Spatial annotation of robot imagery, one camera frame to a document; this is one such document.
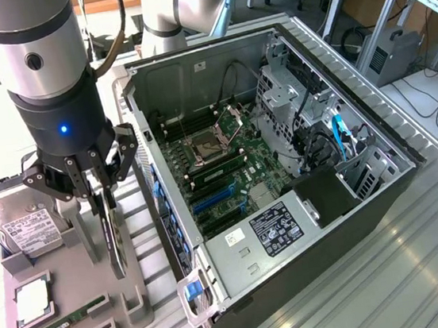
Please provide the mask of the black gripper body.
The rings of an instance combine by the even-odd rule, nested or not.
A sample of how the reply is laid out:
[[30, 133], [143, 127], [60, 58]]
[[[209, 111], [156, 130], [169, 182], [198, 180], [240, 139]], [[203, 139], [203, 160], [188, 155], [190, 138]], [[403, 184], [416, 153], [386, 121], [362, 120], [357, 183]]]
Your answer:
[[82, 170], [91, 168], [91, 149], [106, 158], [115, 136], [104, 114], [92, 69], [85, 69], [80, 78], [57, 97], [30, 99], [9, 93], [36, 143], [37, 158], [62, 172], [69, 157]]

